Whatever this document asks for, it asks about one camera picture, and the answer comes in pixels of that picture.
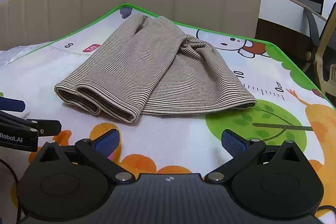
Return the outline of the striped beige knit garment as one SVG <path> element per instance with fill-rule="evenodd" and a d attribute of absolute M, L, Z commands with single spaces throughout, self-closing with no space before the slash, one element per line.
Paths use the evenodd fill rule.
<path fill-rule="evenodd" d="M 135 14 L 55 86 L 66 103 L 133 123 L 140 115 L 245 110 L 256 98 L 209 42 L 160 16 Z"/>

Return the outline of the tan office chair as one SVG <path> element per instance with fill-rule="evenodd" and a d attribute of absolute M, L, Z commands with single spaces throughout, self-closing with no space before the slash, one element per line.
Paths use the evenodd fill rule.
<path fill-rule="evenodd" d="M 313 65 L 315 79 L 324 94 L 335 97 L 335 6 L 321 33 L 312 12 L 305 8 L 304 13 L 309 25 L 313 47 L 306 53 L 306 65 Z"/>

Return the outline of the white desk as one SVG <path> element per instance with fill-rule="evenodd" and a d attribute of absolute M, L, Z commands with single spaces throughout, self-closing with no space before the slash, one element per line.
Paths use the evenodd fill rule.
<path fill-rule="evenodd" d="M 259 18 L 309 36 L 304 7 L 296 0 L 260 0 Z"/>

